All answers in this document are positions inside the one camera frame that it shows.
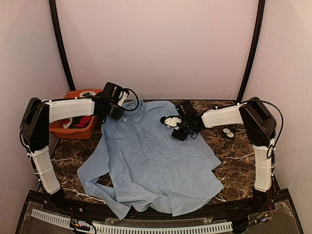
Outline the light blue shirt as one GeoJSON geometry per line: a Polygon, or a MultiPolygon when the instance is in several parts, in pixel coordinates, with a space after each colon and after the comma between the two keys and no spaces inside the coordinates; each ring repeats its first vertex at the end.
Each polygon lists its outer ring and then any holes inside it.
{"type": "Polygon", "coordinates": [[[221,162],[198,136],[179,141],[160,123],[176,115],[169,101],[133,101],[119,120],[108,117],[92,155],[78,169],[87,195],[102,199],[124,219],[131,208],[153,208],[172,216],[206,205],[222,191],[213,170],[221,162]]]}

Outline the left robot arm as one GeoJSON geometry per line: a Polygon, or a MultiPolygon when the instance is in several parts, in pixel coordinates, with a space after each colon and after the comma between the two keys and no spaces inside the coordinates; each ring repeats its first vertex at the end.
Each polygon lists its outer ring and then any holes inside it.
{"type": "Polygon", "coordinates": [[[119,120],[126,109],[122,106],[133,91],[108,82],[104,89],[93,95],[66,99],[29,100],[19,127],[19,139],[31,159],[34,173],[40,179],[43,190],[50,195],[49,203],[57,212],[69,208],[63,198],[61,187],[54,171],[49,153],[49,125],[58,120],[71,117],[97,116],[106,121],[110,116],[119,120]]]}

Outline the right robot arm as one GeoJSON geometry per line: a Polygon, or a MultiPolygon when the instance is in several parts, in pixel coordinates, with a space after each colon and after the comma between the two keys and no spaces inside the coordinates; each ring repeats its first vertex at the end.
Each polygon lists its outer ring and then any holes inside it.
{"type": "Polygon", "coordinates": [[[266,108],[267,102],[253,97],[241,104],[213,108],[198,113],[190,101],[175,108],[176,116],[162,117],[161,122],[173,128],[173,137],[185,140],[189,134],[198,134],[208,128],[225,125],[244,125],[255,156],[254,188],[266,192],[272,185],[272,153],[278,136],[275,134],[276,120],[266,108]]]}

